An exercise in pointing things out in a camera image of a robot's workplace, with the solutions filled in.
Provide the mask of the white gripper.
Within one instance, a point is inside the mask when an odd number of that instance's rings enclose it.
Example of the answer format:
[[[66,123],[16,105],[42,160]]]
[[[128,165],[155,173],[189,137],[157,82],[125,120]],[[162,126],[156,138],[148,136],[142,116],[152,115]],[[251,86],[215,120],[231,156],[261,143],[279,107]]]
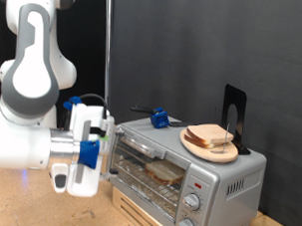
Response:
[[[103,155],[102,134],[106,130],[103,107],[78,104],[71,111],[70,130],[78,143],[79,157],[69,168],[67,191],[74,196],[94,196],[99,189],[99,181],[109,181],[118,176],[111,168],[101,174]]]

